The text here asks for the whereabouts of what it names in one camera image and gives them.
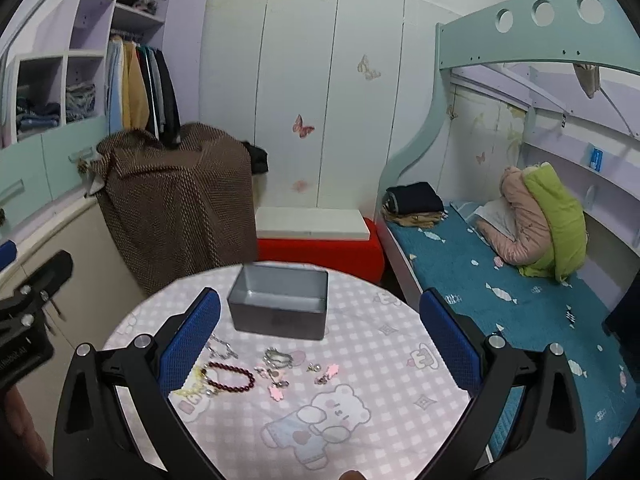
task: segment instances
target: red bead bracelet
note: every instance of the red bead bracelet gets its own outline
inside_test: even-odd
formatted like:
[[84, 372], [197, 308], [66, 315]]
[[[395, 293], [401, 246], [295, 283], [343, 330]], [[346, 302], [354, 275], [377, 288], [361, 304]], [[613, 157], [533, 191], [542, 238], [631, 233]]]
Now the red bead bracelet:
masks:
[[[233, 372], [236, 374], [247, 376], [247, 378], [249, 379], [249, 384], [247, 384], [247, 386], [228, 386], [227, 384], [217, 383], [216, 381], [212, 381], [207, 377], [207, 368], [219, 368], [221, 370], [226, 370], [227, 372]], [[238, 368], [237, 366], [230, 366], [222, 363], [212, 363], [210, 361], [207, 363], [206, 367], [200, 370], [200, 373], [202, 374], [202, 377], [204, 378], [205, 382], [209, 386], [213, 386], [214, 388], [217, 388], [219, 390], [224, 390], [225, 392], [229, 392], [233, 394], [248, 392], [255, 385], [254, 375], [249, 370], [245, 370], [244, 368]]]

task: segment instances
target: pink fabric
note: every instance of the pink fabric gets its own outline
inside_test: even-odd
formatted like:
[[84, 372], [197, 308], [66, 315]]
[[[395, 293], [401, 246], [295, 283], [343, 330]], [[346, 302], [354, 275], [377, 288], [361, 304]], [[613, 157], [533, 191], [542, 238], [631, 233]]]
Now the pink fabric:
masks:
[[508, 264], [532, 264], [551, 247], [551, 232], [545, 215], [525, 186], [522, 171], [518, 168], [510, 166], [504, 170], [500, 190], [515, 212], [518, 229], [516, 241], [509, 240], [485, 220], [478, 219], [476, 227]]

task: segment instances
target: screw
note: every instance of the screw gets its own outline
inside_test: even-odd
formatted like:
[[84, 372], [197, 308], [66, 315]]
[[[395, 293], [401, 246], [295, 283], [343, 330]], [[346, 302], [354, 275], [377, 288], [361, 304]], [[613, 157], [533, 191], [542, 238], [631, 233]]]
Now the screw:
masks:
[[78, 348], [76, 348], [76, 354], [78, 354], [80, 357], [84, 357], [90, 351], [91, 346], [89, 345], [89, 343], [82, 343], [81, 345], [78, 345]]
[[562, 345], [560, 343], [551, 343], [549, 345], [549, 351], [553, 355], [562, 355], [564, 353], [564, 348], [562, 348]]
[[22, 316], [20, 323], [22, 323], [23, 326], [31, 326], [33, 324], [33, 321], [33, 314], [25, 314], [24, 316]]
[[489, 336], [489, 345], [493, 348], [502, 348], [505, 345], [505, 341], [499, 335]]
[[135, 340], [133, 344], [136, 348], [146, 348], [151, 343], [151, 336], [149, 334], [140, 334]]

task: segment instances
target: round table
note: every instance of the round table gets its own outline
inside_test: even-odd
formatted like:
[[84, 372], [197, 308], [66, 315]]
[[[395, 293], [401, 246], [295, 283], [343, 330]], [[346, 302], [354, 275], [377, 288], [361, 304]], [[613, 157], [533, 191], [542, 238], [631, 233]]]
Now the round table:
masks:
[[[214, 334], [239, 356], [224, 362], [252, 371], [255, 388], [213, 397], [174, 392], [170, 401], [227, 480], [337, 480], [349, 469], [368, 480], [414, 480], [468, 404], [467, 393], [456, 386], [418, 313], [382, 288], [327, 269], [322, 341], [237, 332], [226, 297], [239, 270], [224, 267], [172, 283], [137, 306], [105, 348], [126, 346], [141, 333], [154, 334], [210, 286], [222, 304]], [[281, 390], [284, 399], [279, 402], [268, 392], [271, 381], [254, 372], [264, 365], [268, 347], [291, 354], [296, 365], [284, 368], [290, 385]], [[217, 349], [223, 352], [224, 347]], [[203, 349], [196, 364], [207, 360], [209, 351]], [[327, 384], [315, 384], [321, 373], [308, 371], [309, 363], [321, 365], [322, 371], [337, 364], [339, 372]], [[244, 376], [216, 371], [223, 383], [246, 384]], [[194, 378], [192, 371], [184, 388]], [[161, 466], [128, 390], [119, 388], [118, 394], [143, 457]]]

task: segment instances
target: blue bedsheet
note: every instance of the blue bedsheet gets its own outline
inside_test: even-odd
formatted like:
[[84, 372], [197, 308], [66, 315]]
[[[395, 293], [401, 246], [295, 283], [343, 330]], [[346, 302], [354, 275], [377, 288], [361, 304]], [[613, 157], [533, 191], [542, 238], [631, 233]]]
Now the blue bedsheet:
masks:
[[[640, 405], [618, 342], [602, 331], [608, 314], [604, 304], [575, 275], [561, 285], [546, 278], [524, 278], [507, 264], [495, 267], [493, 250], [452, 207], [449, 217], [432, 230], [388, 225], [404, 253], [415, 255], [412, 264], [422, 288], [437, 288], [456, 312], [470, 316], [485, 334], [500, 330], [513, 346], [524, 349], [562, 344], [584, 413], [591, 475]], [[573, 324], [566, 316], [569, 307]], [[490, 442], [494, 454], [502, 448], [519, 399], [514, 388]]]

